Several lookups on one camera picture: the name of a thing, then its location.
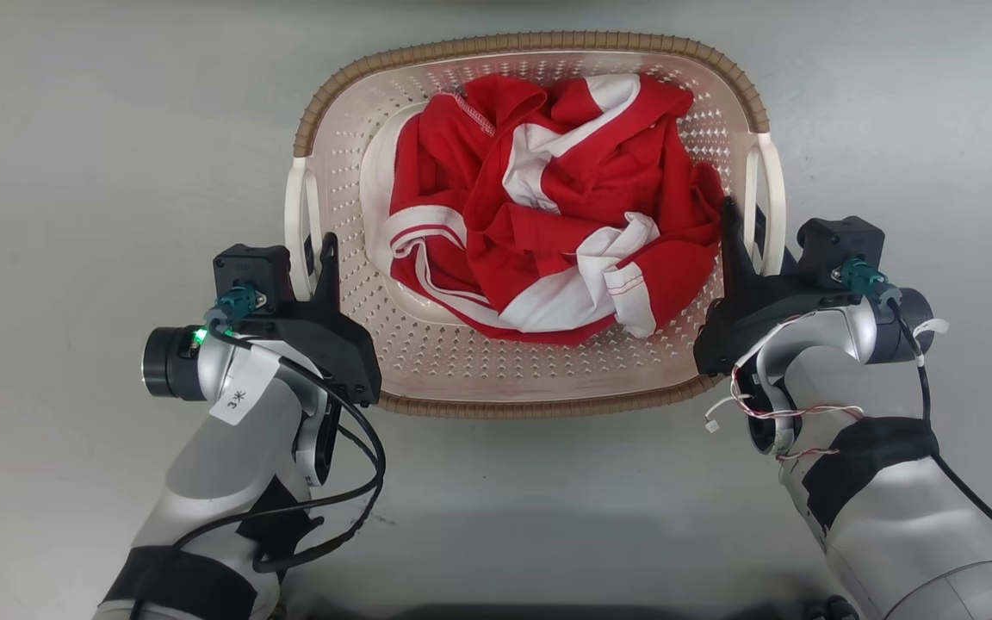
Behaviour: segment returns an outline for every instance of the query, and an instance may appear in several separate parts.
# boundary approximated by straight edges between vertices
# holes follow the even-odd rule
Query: white handle
[[[293,158],[293,168],[286,183],[286,248],[290,251],[290,282],[293,295],[298,301],[312,298],[316,288],[316,274],[308,275],[308,263],[304,259],[304,239],[312,239],[313,267],[319,256],[319,247],[324,235],[319,228],[319,194],[316,176],[308,169],[306,157]]]
[[[755,259],[756,236],[756,166],[764,169],[764,180],[768,188],[768,203],[764,208],[764,257],[760,274],[774,276],[783,268],[784,244],[787,242],[787,189],[783,184],[783,165],[779,163],[779,151],[772,143],[769,133],[757,133],[756,144],[748,152],[745,161],[745,204],[743,240],[748,248],[749,258]]]

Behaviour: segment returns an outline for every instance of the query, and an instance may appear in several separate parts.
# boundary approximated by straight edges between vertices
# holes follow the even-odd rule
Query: brown woven rim
[[[312,101],[304,109],[301,124],[293,142],[293,157],[312,154],[313,139],[324,111],[348,86],[379,71],[401,66],[437,62],[437,60],[463,59],[499,53],[536,52],[542,50],[610,50],[615,52],[642,52],[665,54],[696,60],[712,70],[729,89],[745,111],[748,130],[768,133],[767,110],[760,101],[756,87],[733,60],[711,46],[697,40],[680,39],[661,34],[631,32],[531,32],[523,34],[494,34],[473,39],[444,40],[425,46],[403,47],[366,56],[350,63],[319,87]],[[673,387],[654,389],[636,394],[582,398],[582,400],[551,400],[538,403],[456,403],[446,400],[421,400],[382,392],[378,406],[390,412],[412,416],[442,417],[442,419],[559,419],[560,417],[591,416],[601,413],[629,412],[671,405],[696,397],[713,388],[721,377],[697,376]]]

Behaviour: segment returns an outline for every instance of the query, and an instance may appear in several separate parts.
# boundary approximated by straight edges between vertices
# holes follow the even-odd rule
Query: perforated basket wall
[[[716,383],[698,374],[691,347],[706,307],[722,293],[720,270],[653,337],[633,338],[613,326],[567,348],[489,340],[465,325],[414,318],[389,294],[399,285],[382,278],[366,258],[359,169],[370,138],[394,111],[489,74],[550,84],[606,73],[641,73],[690,88],[696,102],[679,122],[686,148],[696,160],[712,162],[740,204],[752,203],[759,161],[752,153],[767,133],[767,114],[740,68],[694,40],[582,32],[453,40],[359,59],[316,93],[296,137],[298,174],[291,176],[287,200],[307,192],[313,236],[339,236],[343,311],[373,335],[381,407],[414,415],[534,419],[668,404]],[[760,154],[768,157],[766,150]],[[769,177],[778,172],[778,161],[774,168],[766,168]],[[287,230],[291,243],[306,234]],[[771,235],[766,243],[782,248],[783,240]]]

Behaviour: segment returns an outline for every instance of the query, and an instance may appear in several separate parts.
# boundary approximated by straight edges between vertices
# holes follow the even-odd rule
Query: plastic basket
[[[366,258],[358,180],[363,153],[398,109],[488,74],[548,84],[564,78],[641,73],[690,88],[696,102],[679,122],[696,160],[710,161],[744,209],[745,243],[765,274],[783,260],[783,173],[760,95],[712,47],[673,36],[618,32],[503,34],[449,40],[356,60],[308,104],[293,146],[286,193],[291,279],[306,299],[304,244],[339,238],[344,313],[373,335],[381,362],[381,407],[464,419],[542,419],[621,412],[686,400],[712,388],[692,345],[706,307],[722,290],[717,268],[699,297],[664,329],[641,340],[612,326],[583,345],[489,340],[452,314],[382,278]],[[763,165],[767,204],[763,257],[754,239],[756,183]]]

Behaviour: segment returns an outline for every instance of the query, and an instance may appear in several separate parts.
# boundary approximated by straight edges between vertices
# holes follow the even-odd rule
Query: white tape
[[[278,373],[280,356],[263,346],[252,346],[244,357],[243,365],[229,373],[232,379],[216,403],[209,407],[209,415],[236,426],[250,412],[267,386]]]
[[[950,328],[950,323],[944,321],[944,319],[929,319],[921,325],[918,325],[913,330],[913,337],[917,338],[925,332],[936,332],[936,333],[948,333],[948,328]]]

